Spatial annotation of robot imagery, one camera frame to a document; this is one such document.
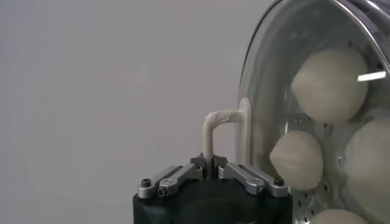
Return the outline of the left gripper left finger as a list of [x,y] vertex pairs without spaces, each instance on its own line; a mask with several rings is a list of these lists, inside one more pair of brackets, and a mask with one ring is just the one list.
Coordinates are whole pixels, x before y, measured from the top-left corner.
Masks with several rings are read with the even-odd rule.
[[186,181],[203,179],[204,169],[205,160],[201,153],[191,158],[185,166],[170,166],[151,178],[142,179],[136,195],[141,199],[150,199],[156,195],[159,197],[175,195]]

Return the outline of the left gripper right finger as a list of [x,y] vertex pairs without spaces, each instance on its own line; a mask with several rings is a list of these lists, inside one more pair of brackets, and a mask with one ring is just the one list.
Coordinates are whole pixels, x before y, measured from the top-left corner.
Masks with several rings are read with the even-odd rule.
[[273,178],[253,167],[230,163],[221,156],[214,156],[214,166],[218,169],[219,179],[234,179],[251,195],[258,195],[262,191],[268,191],[273,197],[287,197],[289,194],[283,179]]

